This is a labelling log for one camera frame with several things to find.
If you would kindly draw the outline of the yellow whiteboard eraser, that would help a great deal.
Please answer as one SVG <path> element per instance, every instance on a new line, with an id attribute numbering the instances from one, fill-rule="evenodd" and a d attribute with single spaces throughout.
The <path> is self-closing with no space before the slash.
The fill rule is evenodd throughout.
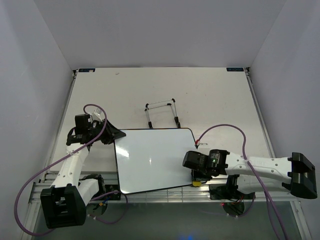
<path id="1" fill-rule="evenodd" d="M 195 188 L 201 187 L 202 182 L 201 181 L 192 181 L 192 186 Z"/>

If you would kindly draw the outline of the white whiteboard black frame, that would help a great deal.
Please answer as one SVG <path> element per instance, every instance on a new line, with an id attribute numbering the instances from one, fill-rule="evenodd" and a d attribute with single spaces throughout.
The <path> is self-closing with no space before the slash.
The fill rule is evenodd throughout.
<path id="1" fill-rule="evenodd" d="M 191 185 L 191 170 L 183 166 L 194 151 L 189 128 L 126 129 L 115 140 L 118 185 L 125 195 Z"/>

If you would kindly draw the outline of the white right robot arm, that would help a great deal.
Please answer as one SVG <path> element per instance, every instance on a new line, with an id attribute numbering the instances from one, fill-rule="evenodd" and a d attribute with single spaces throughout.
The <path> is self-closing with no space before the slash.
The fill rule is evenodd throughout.
<path id="1" fill-rule="evenodd" d="M 211 149 L 208 154 L 188 151 L 182 165 L 207 177 L 235 177 L 226 194 L 237 199 L 255 192 L 284 192 L 301 199 L 318 197 L 316 168 L 299 152 L 290 157 L 249 157 L 227 150 Z"/>

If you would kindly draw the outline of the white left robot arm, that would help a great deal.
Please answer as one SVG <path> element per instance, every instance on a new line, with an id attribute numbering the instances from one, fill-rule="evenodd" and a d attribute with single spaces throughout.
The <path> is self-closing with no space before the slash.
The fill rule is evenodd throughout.
<path id="1" fill-rule="evenodd" d="M 66 140 L 67 158 L 49 188 L 41 191 L 40 201 L 49 229 L 81 226 L 87 216 L 91 200 L 106 198 L 106 187 L 101 174 L 81 177 L 84 162 L 95 142 L 110 145 L 126 134 L 108 120 L 89 113 L 76 115 L 75 126 Z"/>

